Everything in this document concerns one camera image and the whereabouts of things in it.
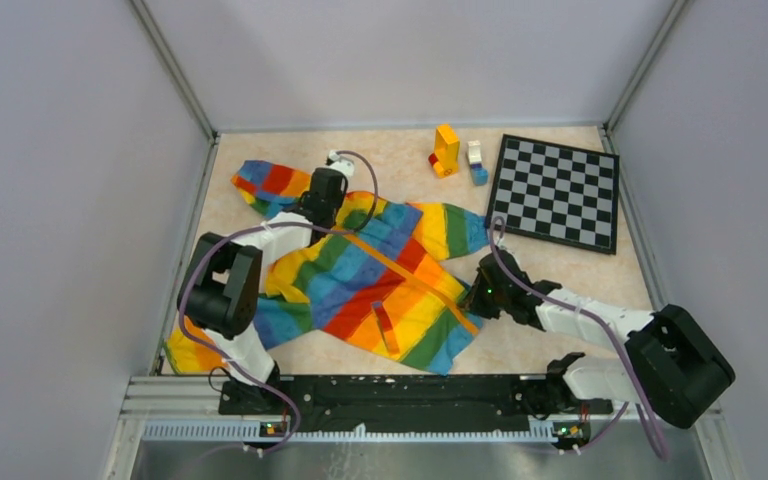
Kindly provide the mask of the rainbow striped zip jacket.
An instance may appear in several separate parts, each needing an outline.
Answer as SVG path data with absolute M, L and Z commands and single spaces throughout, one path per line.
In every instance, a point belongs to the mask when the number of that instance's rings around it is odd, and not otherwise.
M 449 373 L 483 322 L 456 311 L 468 285 L 443 262 L 487 245 L 483 217 L 352 191 L 336 227 L 269 268 L 253 320 L 263 345 L 320 330 L 402 365 Z

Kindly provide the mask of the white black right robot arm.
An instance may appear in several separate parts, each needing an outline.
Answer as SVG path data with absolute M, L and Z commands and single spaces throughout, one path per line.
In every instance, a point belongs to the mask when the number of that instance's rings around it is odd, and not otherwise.
M 569 354 L 548 367 L 549 404 L 572 412 L 585 400 L 649 404 L 668 424 L 690 428 L 735 382 L 730 362 L 684 308 L 609 305 L 549 280 L 533 282 L 506 250 L 484 256 L 462 302 L 486 319 L 515 323 L 610 349 L 616 359 Z

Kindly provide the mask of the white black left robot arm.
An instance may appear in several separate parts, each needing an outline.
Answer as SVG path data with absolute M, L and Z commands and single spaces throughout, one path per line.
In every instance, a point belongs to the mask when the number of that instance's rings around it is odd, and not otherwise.
M 278 202 L 266 221 L 225 236 L 208 232 L 196 242 L 177 298 L 179 328 L 225 361 L 257 413 L 274 410 L 281 397 L 272 380 L 277 364 L 254 325 L 266 270 L 334 231 L 354 171 L 342 160 L 319 167 L 301 194 Z

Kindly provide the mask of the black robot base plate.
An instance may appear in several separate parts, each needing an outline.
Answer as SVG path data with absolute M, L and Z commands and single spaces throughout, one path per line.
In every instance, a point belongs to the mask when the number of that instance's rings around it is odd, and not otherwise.
M 553 415 L 610 414 L 611 401 L 579 400 L 557 376 L 295 375 L 272 390 L 229 380 L 222 386 L 222 415 L 267 415 L 299 432 L 371 433 L 523 432 Z

